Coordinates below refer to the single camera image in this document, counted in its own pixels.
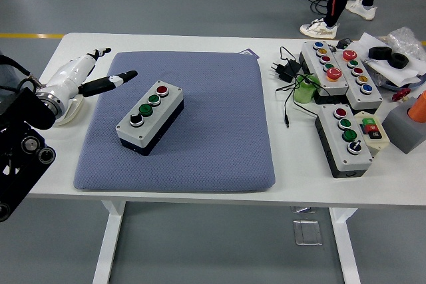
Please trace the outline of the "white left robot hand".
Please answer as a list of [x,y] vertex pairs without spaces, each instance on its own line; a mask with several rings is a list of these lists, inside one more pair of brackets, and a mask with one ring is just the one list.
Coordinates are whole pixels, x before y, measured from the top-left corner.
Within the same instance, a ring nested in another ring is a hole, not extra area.
[[63,65],[50,81],[36,91],[36,96],[60,118],[68,109],[69,101],[81,94],[90,97],[117,88],[133,79],[138,73],[128,71],[87,82],[98,58],[111,52],[110,48],[95,49]]

